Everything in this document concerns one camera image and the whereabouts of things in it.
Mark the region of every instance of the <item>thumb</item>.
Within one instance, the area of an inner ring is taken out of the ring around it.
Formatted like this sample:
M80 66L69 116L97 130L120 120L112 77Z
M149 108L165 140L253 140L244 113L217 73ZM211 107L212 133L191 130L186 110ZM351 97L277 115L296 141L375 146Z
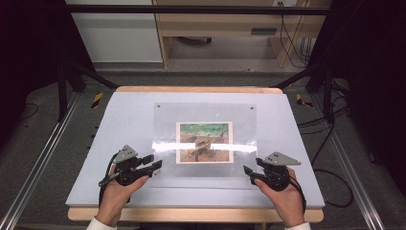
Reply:
M147 175L140 177L136 181L134 181L134 183L128 185L127 188L130 190L131 193L134 193L135 191L143 187L147 183L148 179L149 177Z
M263 182L262 180L260 180L260 179L255 179L254 182L257 184L257 186L258 186L258 188L260 189L260 191L261 191L263 194L265 194L266 196L271 197L272 194L275 193L275 191L272 190L271 188L269 188L269 186L268 186L265 182Z

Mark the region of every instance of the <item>person's left hand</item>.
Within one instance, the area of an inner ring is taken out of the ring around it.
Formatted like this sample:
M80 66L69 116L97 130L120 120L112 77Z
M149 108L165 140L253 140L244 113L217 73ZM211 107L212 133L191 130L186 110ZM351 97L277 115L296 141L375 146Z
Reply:
M135 191L143 187L147 181L147 175L127 186L120 185L116 180L110 181L104 190L101 206L95 218L107 226L115 227L120 220L122 209L128 199Z

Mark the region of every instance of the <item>clear acrylic sheet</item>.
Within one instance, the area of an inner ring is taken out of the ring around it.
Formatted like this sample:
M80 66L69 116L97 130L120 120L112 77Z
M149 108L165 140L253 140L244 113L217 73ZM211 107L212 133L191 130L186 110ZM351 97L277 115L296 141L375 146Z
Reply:
M155 103L150 187L255 189L257 109L248 103Z

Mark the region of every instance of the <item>white cabinet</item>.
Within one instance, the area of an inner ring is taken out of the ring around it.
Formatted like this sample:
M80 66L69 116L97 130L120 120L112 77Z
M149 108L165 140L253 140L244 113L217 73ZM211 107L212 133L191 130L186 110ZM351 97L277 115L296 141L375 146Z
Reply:
M151 5L150 0L66 0L80 5ZM72 13L93 62L162 62L152 13Z

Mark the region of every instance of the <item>white table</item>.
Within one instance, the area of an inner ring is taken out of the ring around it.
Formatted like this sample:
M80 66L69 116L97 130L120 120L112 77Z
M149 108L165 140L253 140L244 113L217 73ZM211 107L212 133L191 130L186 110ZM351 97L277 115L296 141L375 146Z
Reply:
M151 144L155 138L153 123L158 121L157 104L171 106L201 104L210 108L212 105L218 107L219 102L237 109L239 106L249 105L251 109L256 110L256 126L253 127L256 132L256 141L251 147L257 148L255 151L257 157L263 158L277 150L302 163L300 166L291 166L291 168L295 170L307 200L304 217L310 222L321 221L325 203L286 95L280 89L254 87L120 87L110 99L94 143L67 199L66 204L70 206L69 218L89 220L96 215L99 198L98 182L104 177L111 156L124 145L130 145L137 150L139 157L154 152ZM223 111L219 114L227 116L227 112ZM169 115L168 119L171 122L173 118ZM238 127L240 123L238 119L229 119L235 120L235 127ZM164 160L161 173L164 173L165 166L170 164ZM236 186L234 189L228 188L233 185L222 187L229 180L221 176L215 180L206 178L203 185L207 184L207 188L201 185L188 187L188 183L194 178L187 177L179 179L180 184L185 186L159 187L157 181L162 179L160 176L164 174L154 175L143 189L131 197L131 202L123 210L121 220L282 221L273 209L272 202L257 187L250 184L248 176L246 176L246 188Z

